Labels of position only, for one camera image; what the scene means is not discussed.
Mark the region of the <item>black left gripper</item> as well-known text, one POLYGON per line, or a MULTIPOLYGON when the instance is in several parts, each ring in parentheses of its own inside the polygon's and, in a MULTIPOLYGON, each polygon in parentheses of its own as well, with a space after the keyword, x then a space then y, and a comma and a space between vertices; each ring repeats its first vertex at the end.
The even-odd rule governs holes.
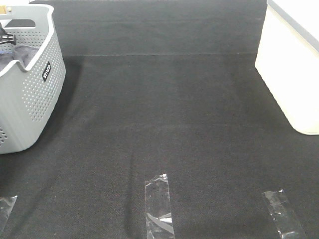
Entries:
POLYGON ((0 45, 4 44, 16 46, 16 36, 14 34, 7 33, 0 23, 0 45))

